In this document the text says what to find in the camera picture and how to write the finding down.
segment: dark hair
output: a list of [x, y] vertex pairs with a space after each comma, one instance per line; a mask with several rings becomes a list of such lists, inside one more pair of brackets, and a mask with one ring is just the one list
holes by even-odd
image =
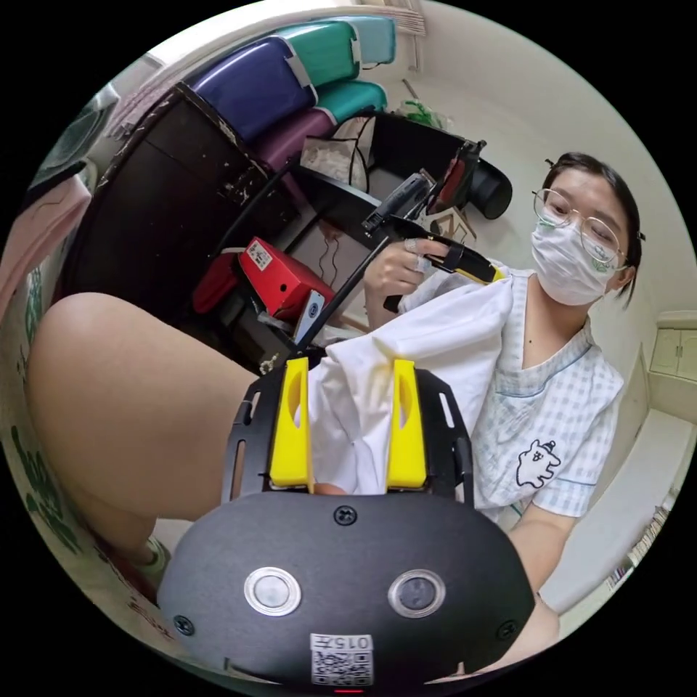
[[567, 152], [555, 163], [551, 160], [546, 160], [546, 162], [550, 164], [550, 171], [545, 177], [545, 182], [542, 184], [543, 189], [551, 189], [554, 180], [565, 170], [582, 169], [590, 174], [602, 176], [603, 179], [610, 184], [615, 196], [617, 196], [618, 201], [624, 209], [624, 214], [627, 216], [627, 223], [629, 224], [629, 229], [627, 230], [629, 234], [629, 244], [627, 246], [626, 262], [627, 266], [633, 266], [635, 268], [634, 278], [630, 283], [627, 283], [618, 294], [618, 297], [621, 298], [625, 293], [629, 292], [627, 302], [624, 304], [624, 308], [626, 309], [634, 295], [637, 273], [639, 272], [639, 264], [641, 263], [641, 240], [645, 239], [644, 235], [641, 233], [639, 208], [632, 196], [632, 192], [629, 190], [623, 178], [621, 178], [612, 167], [606, 165], [604, 162], [596, 160], [590, 155], [584, 155], [582, 152]]

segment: woman's hand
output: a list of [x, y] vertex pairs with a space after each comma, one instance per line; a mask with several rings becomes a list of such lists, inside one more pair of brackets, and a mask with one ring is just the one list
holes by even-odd
[[405, 240], [386, 247], [368, 266], [363, 275], [366, 291], [379, 298], [409, 295], [423, 281], [426, 254], [444, 258], [448, 247], [432, 240]]

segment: woman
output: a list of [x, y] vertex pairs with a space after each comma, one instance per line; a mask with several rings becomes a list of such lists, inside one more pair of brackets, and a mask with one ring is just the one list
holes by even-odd
[[[608, 293], [631, 298], [641, 245], [626, 184], [586, 155], [560, 158], [535, 210], [536, 269], [510, 271], [513, 310], [472, 440], [478, 508], [495, 516], [531, 500], [510, 538], [538, 591], [587, 508], [616, 424], [622, 381], [592, 342], [588, 311]], [[403, 295], [406, 312], [467, 282], [441, 272], [423, 281], [419, 257], [444, 253], [412, 240], [375, 259], [364, 279], [371, 328], [395, 317], [383, 308], [389, 295]], [[255, 379], [127, 303], [83, 294], [43, 318], [29, 357], [28, 404], [87, 524], [157, 583], [167, 553], [151, 537], [155, 521], [195, 521], [219, 504], [227, 438]], [[553, 418], [560, 413], [566, 420]], [[557, 631], [540, 600], [491, 669], [542, 650]]]

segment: white face mask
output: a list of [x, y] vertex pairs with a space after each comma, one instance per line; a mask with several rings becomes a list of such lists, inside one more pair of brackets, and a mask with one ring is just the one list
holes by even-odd
[[[608, 258], [612, 252], [606, 250]], [[539, 284], [562, 305], [590, 305], [606, 293], [618, 270], [616, 260], [596, 261], [584, 248], [577, 227], [554, 227], [542, 222], [532, 233], [532, 256]]]

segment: white cabinet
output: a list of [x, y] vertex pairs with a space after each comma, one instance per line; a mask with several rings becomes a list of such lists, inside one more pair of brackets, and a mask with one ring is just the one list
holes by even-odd
[[697, 381], [697, 330], [680, 332], [680, 360], [675, 375]]
[[697, 329], [658, 330], [648, 386], [652, 409], [697, 424]]
[[659, 329], [651, 372], [697, 382], [697, 330]]

